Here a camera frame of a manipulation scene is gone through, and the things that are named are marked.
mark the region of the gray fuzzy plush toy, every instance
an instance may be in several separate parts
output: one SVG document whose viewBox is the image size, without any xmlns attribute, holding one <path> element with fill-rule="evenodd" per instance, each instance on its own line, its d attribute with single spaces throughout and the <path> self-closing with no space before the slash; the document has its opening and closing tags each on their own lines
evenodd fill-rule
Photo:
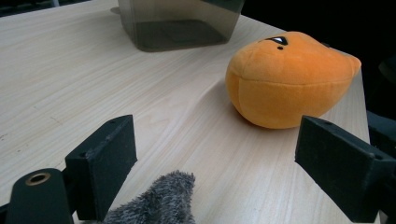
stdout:
<svg viewBox="0 0 396 224">
<path fill-rule="evenodd" d="M 110 210 L 103 224 L 195 224 L 191 214 L 194 181 L 193 174 L 180 171 L 162 175 L 145 193 Z"/>
</svg>

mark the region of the light wood tabletop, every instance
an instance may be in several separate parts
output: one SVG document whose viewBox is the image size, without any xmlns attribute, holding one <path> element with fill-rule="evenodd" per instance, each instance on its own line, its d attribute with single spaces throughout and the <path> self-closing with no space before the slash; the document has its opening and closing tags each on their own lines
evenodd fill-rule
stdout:
<svg viewBox="0 0 396 224">
<path fill-rule="evenodd" d="M 196 178 L 197 223 L 351 223 L 294 162 L 299 129 L 254 126 L 228 98 L 231 57 L 282 30 L 241 16 L 227 44 L 148 53 L 117 6 L 92 0 L 0 19 L 0 205 L 20 177 L 64 169 L 103 123 L 132 114 L 138 162 L 112 208 L 180 170 Z M 361 74 L 321 118 L 369 142 Z"/>
</svg>

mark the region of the translucent box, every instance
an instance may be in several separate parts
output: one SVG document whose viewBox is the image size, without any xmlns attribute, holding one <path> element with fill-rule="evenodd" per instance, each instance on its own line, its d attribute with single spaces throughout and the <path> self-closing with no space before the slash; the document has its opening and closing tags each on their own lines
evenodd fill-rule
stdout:
<svg viewBox="0 0 396 224">
<path fill-rule="evenodd" d="M 143 51 L 227 43 L 245 0 L 119 0 L 121 23 Z"/>
</svg>

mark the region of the metal ring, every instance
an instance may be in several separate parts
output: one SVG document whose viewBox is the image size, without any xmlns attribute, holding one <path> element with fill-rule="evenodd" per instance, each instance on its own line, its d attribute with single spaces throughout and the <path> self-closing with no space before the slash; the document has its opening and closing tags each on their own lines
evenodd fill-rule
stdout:
<svg viewBox="0 0 396 224">
<path fill-rule="evenodd" d="M 27 186 L 35 186 L 46 182 L 48 179 L 50 179 L 50 173 L 38 173 L 31 175 L 25 183 Z"/>
</svg>

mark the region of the plush toy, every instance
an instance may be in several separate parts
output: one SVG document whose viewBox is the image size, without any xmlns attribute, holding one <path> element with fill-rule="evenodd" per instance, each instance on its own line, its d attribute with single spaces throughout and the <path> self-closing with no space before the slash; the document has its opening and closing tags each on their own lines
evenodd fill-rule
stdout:
<svg viewBox="0 0 396 224">
<path fill-rule="evenodd" d="M 301 32 L 285 32 L 238 50 L 225 84 L 236 110 L 270 129 L 300 125 L 302 115 L 319 117 L 347 92 L 361 61 Z"/>
<path fill-rule="evenodd" d="M 195 224 L 191 197 L 195 176 L 176 170 L 162 175 L 137 198 L 107 213 L 103 222 L 84 224 Z"/>
</svg>

